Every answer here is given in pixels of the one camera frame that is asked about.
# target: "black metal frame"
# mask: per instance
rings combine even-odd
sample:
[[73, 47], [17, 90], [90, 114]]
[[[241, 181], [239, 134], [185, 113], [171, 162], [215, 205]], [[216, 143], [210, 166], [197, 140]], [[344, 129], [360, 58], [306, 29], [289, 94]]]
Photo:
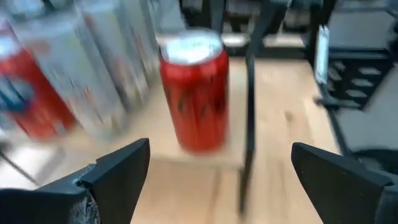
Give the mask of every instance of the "black metal frame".
[[[210, 27], [217, 30], [220, 34], [223, 31], [223, 17], [227, 0], [203, 0], [203, 8], [199, 17], [206, 18], [205, 24], [196, 24], [199, 26]], [[268, 34], [275, 34], [280, 27], [286, 10], [288, 9], [288, 0], [263, 0], [261, 13], [256, 21], [254, 31], [250, 38], [250, 43], [242, 47], [229, 47], [226, 50], [230, 56], [238, 56], [246, 58], [246, 66], [248, 71], [248, 124], [246, 126], [246, 150], [244, 167], [241, 170], [240, 190], [239, 190], [239, 212], [244, 215], [246, 211], [246, 195], [248, 194], [249, 179], [252, 170], [252, 162], [255, 153], [255, 101], [254, 101], [254, 58], [272, 58], [272, 59], [297, 59], [307, 60], [314, 69], [317, 35], [320, 26], [327, 26], [331, 13], [335, 9], [337, 0], [324, 0], [323, 5], [313, 4], [310, 7], [311, 23], [309, 26], [309, 40], [307, 46], [304, 47], [265, 47], [261, 44], [261, 40]], [[329, 59], [331, 62], [335, 60], [367, 60], [379, 65], [379, 61], [383, 63], [388, 61], [388, 66], [392, 68], [392, 60], [390, 59], [388, 50], [386, 49], [342, 49], [330, 48]], [[321, 95], [320, 99], [316, 99], [315, 103], [325, 107], [331, 126], [335, 132], [335, 139], [340, 147], [342, 155], [346, 157], [353, 157], [346, 139], [343, 136], [336, 114], [340, 108], [352, 108], [363, 110], [368, 103], [370, 97], [376, 91], [382, 78], [378, 79], [375, 87], [369, 91], [366, 101], [362, 102], [359, 107], [352, 107], [344, 104], [339, 98], [334, 98], [330, 95], [330, 91], [326, 85], [317, 83]]]

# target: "can label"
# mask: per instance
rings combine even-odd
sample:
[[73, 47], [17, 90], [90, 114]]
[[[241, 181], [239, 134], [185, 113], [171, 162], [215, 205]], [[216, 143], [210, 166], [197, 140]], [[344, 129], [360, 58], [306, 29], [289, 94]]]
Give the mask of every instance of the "can label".
[[128, 41], [128, 23], [117, 2], [82, 6], [82, 12], [126, 108], [133, 108], [147, 95], [148, 85], [136, 49]]
[[113, 137], [126, 123], [126, 110], [84, 20], [74, 16], [63, 18], [59, 34], [35, 37], [36, 27], [22, 41], [80, 124], [94, 136]]
[[162, 81], [179, 143], [216, 149], [228, 127], [228, 55], [214, 32], [188, 31], [162, 49]]
[[148, 1], [121, 0], [124, 13], [129, 18], [129, 32], [134, 39], [138, 54], [144, 64], [149, 82], [159, 77], [159, 48], [155, 29], [150, 17]]
[[[28, 54], [17, 57], [28, 57]], [[0, 76], [0, 108], [29, 136], [45, 140], [66, 133], [74, 118], [29, 58], [10, 58], [14, 72]], [[18, 60], [24, 62], [19, 68]]]

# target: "red can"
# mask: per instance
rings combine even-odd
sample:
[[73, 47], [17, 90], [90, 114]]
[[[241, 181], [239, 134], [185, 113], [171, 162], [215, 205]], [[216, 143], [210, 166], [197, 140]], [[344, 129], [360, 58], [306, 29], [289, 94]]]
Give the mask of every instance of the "red can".
[[0, 35], [0, 105], [36, 140], [65, 133], [75, 119], [30, 53], [12, 34]]
[[228, 54], [211, 30], [189, 30], [162, 48], [160, 72], [179, 143], [220, 149], [228, 130]]

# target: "can lid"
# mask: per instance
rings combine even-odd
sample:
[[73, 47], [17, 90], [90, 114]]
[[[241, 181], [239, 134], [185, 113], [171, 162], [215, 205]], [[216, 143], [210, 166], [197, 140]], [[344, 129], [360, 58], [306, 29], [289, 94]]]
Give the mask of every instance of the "can lid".
[[196, 65], [223, 51], [220, 36], [212, 30], [188, 30], [162, 48], [163, 59], [176, 65]]
[[22, 50], [21, 45], [11, 35], [0, 35], [0, 59], [18, 54]]

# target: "wooden surface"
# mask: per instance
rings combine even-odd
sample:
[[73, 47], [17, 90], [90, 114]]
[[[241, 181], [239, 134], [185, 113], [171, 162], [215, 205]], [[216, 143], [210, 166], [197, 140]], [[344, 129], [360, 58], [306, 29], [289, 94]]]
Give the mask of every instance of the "wooden surface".
[[[246, 76], [244, 61], [231, 60], [230, 71]], [[257, 60], [256, 158], [242, 223], [322, 223], [290, 161], [295, 141], [338, 153], [317, 95], [307, 63]], [[240, 223], [238, 186], [233, 170], [152, 161], [132, 223]]]
[[247, 76], [231, 72], [229, 90], [229, 138], [219, 152], [209, 156], [193, 156], [178, 144], [160, 81], [150, 90], [146, 105], [132, 115], [127, 133], [120, 138], [101, 142], [77, 128], [62, 138], [60, 144], [74, 150], [112, 152], [136, 139], [149, 138], [152, 160], [238, 169], [243, 166], [246, 139]]

